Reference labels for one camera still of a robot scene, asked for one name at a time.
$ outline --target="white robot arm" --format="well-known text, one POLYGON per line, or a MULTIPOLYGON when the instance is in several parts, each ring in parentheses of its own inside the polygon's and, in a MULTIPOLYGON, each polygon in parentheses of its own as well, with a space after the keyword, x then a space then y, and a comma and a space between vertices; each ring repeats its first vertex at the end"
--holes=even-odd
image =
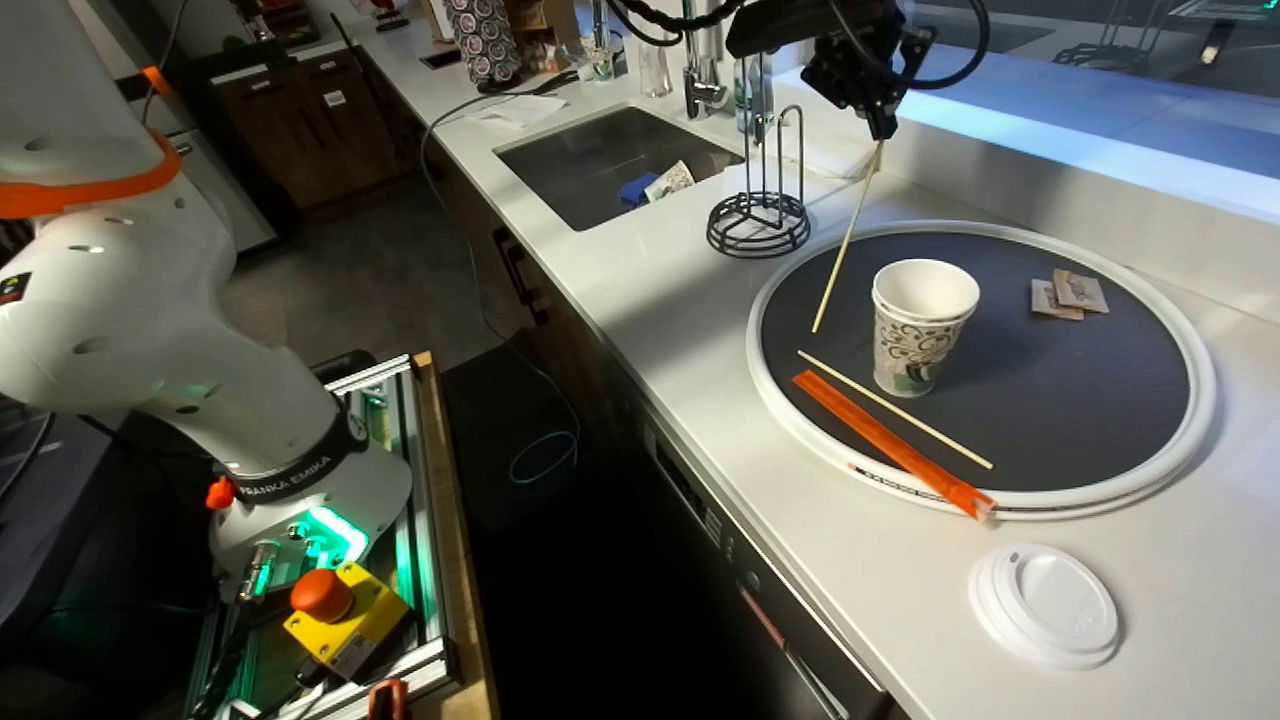
POLYGON ((234 577, 314 509, 379 536, 410 501, 410 464, 366 451, 289 346, 225 318, 230 225, 169 160, 68 2, 5 8, 0 219, 33 219, 36 240, 0 267, 0 393, 149 412, 194 436, 237 481, 213 524, 234 577))

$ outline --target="cabinet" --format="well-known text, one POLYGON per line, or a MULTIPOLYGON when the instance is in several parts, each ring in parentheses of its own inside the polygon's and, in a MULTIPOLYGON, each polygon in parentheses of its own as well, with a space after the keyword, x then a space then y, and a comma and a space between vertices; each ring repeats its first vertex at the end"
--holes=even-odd
POLYGON ((357 51, 230 71, 213 94, 257 170, 304 217, 414 169, 357 51))

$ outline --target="yellow component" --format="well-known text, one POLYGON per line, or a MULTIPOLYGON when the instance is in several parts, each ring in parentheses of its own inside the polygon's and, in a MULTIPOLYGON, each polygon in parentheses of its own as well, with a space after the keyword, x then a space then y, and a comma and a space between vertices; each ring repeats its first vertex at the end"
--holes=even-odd
POLYGON ((292 612, 283 630, 304 643, 323 669, 338 675, 357 675, 360 662, 394 636, 394 629, 410 614, 403 600, 379 583, 360 565, 338 568, 339 583, 354 589, 354 612, 339 618, 317 618, 308 612, 292 612))

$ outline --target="white counter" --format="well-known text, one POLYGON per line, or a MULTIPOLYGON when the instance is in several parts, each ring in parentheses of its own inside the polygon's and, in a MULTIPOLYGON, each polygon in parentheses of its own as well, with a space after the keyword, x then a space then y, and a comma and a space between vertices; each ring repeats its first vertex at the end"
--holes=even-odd
MULTIPOLYGON (((418 115, 438 119, 473 100, 460 69, 419 62, 418 26, 360 43, 418 115)), ((811 242, 831 242, 857 189, 838 174, 867 155, 864 126, 805 89, 779 90, 810 94, 811 242)), ((911 714, 1280 714, 1274 179, 909 100, 864 228, 996 217, 1093 249, 1147 275, 1196 323, 1222 373, 1212 448, 1163 492, 1088 520, 977 529, 861 484, 774 418, 749 376, 749 313, 784 261, 749 264, 703 242, 703 217, 727 195, 727 179, 574 230, 496 160, 492 149, 626 104, 628 83, 574 83, 555 94, 570 104, 538 126, 451 115, 438 134, 636 373, 659 422, 703 464, 707 492, 911 714), (970 134, 932 126, 948 119, 970 119, 970 134), (1167 174, 1167 189, 1157 189, 1142 170, 1157 160, 1163 170, 1196 170, 1196 182, 1167 174), (1249 192, 1223 195, 1223 179, 1249 179, 1249 192), (1109 662, 1031 669, 985 636, 970 609, 970 573, 1010 541, 1045 541, 1098 568, 1125 614, 1125 643, 1109 662)), ((678 94, 639 108, 737 149, 733 119, 690 123, 678 94)))

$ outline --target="green light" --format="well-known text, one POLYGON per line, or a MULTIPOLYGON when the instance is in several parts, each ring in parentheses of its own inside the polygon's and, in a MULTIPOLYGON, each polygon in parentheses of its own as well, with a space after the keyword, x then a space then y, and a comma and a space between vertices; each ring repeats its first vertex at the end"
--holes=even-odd
POLYGON ((334 509, 308 509, 299 536, 308 541, 317 568, 338 568, 367 551, 367 536, 334 509))

